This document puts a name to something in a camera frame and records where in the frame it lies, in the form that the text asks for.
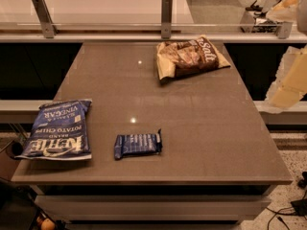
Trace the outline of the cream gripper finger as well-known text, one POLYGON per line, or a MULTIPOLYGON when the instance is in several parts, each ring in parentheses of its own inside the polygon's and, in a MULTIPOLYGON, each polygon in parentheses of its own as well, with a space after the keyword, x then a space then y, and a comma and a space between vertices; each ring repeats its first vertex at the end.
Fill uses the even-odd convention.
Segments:
POLYGON ((270 104, 289 108, 307 93, 307 47, 289 47, 283 55, 276 75, 270 104))

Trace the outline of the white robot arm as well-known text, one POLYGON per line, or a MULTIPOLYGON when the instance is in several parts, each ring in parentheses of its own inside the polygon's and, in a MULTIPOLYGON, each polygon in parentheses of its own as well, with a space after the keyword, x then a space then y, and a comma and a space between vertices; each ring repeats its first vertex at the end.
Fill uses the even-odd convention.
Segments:
MULTIPOLYGON (((267 17, 278 22, 295 22, 297 29, 307 35, 307 0, 282 0, 269 10, 267 17)), ((307 94, 307 46, 289 47, 275 76, 266 102, 280 109, 298 103, 307 94)))

